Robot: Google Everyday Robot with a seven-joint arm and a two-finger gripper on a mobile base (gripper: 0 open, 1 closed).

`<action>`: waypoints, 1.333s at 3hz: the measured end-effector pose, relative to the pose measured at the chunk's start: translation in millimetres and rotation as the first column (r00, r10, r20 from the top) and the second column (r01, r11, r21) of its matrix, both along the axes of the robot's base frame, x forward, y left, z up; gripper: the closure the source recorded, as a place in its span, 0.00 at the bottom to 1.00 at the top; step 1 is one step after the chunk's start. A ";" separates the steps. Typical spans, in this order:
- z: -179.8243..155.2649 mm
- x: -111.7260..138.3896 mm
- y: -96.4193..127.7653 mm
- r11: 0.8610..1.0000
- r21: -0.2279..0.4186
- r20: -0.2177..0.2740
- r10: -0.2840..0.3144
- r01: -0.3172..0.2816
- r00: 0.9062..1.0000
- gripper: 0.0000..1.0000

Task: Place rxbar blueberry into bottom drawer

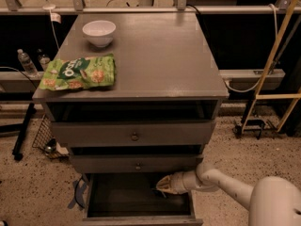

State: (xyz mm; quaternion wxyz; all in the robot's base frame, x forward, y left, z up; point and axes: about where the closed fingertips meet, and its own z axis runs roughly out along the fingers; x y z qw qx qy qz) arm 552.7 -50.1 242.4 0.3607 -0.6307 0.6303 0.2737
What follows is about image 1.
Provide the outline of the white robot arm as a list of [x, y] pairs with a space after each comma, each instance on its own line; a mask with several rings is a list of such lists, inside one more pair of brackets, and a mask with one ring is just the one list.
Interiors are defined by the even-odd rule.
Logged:
[[222, 189], [248, 211], [248, 226], [301, 226], [301, 190], [280, 177], [267, 176], [250, 186], [200, 163], [163, 177], [156, 189], [174, 195]]

